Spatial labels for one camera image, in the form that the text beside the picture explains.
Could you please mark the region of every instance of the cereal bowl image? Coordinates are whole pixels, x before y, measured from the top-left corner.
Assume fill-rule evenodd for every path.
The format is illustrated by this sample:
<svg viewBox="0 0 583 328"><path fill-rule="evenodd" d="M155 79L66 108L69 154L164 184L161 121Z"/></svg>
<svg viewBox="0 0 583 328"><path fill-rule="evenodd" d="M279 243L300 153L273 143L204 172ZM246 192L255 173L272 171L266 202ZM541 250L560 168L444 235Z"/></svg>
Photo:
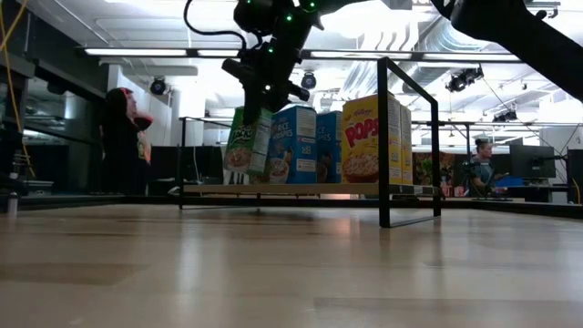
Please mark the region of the cereal bowl image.
<svg viewBox="0 0 583 328"><path fill-rule="evenodd" d="M374 183L379 180L379 159L370 154L350 157L343 163L343 175L349 183Z"/></svg>
<svg viewBox="0 0 583 328"><path fill-rule="evenodd" d="M251 150L246 148L231 149L227 155L227 169L245 170L251 163Z"/></svg>
<svg viewBox="0 0 583 328"><path fill-rule="evenodd" d="M290 174L290 166L283 159L270 159L270 183L285 184Z"/></svg>

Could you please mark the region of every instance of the cereal box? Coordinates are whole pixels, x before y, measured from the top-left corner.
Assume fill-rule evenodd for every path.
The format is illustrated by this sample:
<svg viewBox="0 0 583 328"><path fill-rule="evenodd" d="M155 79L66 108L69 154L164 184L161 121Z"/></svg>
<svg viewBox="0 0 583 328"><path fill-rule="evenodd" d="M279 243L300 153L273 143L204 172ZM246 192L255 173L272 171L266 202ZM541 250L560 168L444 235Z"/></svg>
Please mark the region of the cereal box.
<svg viewBox="0 0 583 328"><path fill-rule="evenodd" d="M379 168L378 97L347 101L343 109L343 183L372 183L389 169L390 183L402 183L401 104L389 95L389 168Z"/></svg>
<svg viewBox="0 0 583 328"><path fill-rule="evenodd" d="M243 125L243 108L236 108L225 152L224 168L244 174L262 174L265 170L273 114L262 109L251 125Z"/></svg>
<svg viewBox="0 0 583 328"><path fill-rule="evenodd" d="M316 183L316 111L284 109L271 121L269 151L271 184Z"/></svg>
<svg viewBox="0 0 583 328"><path fill-rule="evenodd" d="M333 111L316 118L318 139L318 183L342 181L343 113Z"/></svg>
<svg viewBox="0 0 583 328"><path fill-rule="evenodd" d="M401 106L401 158L403 184L413 184L413 141L411 136L411 110Z"/></svg>

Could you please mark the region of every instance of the computer monitor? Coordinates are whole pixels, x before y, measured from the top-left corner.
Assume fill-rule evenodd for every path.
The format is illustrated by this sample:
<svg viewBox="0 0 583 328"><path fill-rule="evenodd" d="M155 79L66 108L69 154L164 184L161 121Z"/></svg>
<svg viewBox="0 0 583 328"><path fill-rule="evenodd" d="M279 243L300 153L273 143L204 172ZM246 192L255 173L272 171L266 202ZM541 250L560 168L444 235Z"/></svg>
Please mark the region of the computer monitor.
<svg viewBox="0 0 583 328"><path fill-rule="evenodd" d="M557 176L551 147L510 145L511 175L520 178L549 179Z"/></svg>

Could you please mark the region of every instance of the yellow cable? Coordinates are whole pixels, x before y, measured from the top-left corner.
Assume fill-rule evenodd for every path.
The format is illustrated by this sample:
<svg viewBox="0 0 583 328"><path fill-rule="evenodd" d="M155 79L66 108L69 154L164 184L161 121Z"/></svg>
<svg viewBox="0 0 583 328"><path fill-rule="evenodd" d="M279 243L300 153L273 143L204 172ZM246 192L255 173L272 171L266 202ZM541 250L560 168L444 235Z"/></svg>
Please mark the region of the yellow cable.
<svg viewBox="0 0 583 328"><path fill-rule="evenodd" d="M12 108L15 112L16 126L18 127L19 133L23 133L23 129L22 129L22 125L20 124L20 115L18 114L18 105L16 104L15 88L14 88L14 84L12 82L12 72L10 70L10 56L8 55L8 39L12 35L12 31L14 31L14 28L18 24L18 21L20 20L20 18L22 17L22 14L25 12L27 2L28 2L28 0L23 1L22 7L20 8L20 12L16 16L14 23L12 23L12 26L10 26L10 29L8 30L8 35L6 34L5 26L4 26L4 11L2 10L2 6L0 6L0 27L2 28L2 38L4 40L2 42L2 45L0 46L0 51L2 51L4 49L4 57L5 57L5 62L6 62L6 73L8 75L8 88L10 89L10 98L12 98ZM28 164L28 169L30 170L30 174L33 176L33 178L36 178L35 171L33 170L33 166L30 162L30 156L28 156L28 149L26 148L24 141L22 142L22 149L25 152L26 164Z"/></svg>
<svg viewBox="0 0 583 328"><path fill-rule="evenodd" d="M575 188L577 188L577 200L578 200L578 204L581 205L581 189L579 188L579 185L575 181L575 178L573 178L573 183L575 183Z"/></svg>

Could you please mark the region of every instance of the security camera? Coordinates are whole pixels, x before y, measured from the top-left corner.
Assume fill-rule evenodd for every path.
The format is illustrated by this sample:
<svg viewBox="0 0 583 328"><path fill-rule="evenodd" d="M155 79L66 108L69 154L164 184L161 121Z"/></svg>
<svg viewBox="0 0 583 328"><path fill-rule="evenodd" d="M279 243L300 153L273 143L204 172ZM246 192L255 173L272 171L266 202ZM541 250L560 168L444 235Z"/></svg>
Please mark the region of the security camera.
<svg viewBox="0 0 583 328"><path fill-rule="evenodd" d="M167 90L166 78L164 77L154 77L154 82L149 86L149 91L156 96L165 95Z"/></svg>
<svg viewBox="0 0 583 328"><path fill-rule="evenodd" d="M313 72L306 72L302 78L302 87L308 90L312 90L316 87L316 77Z"/></svg>

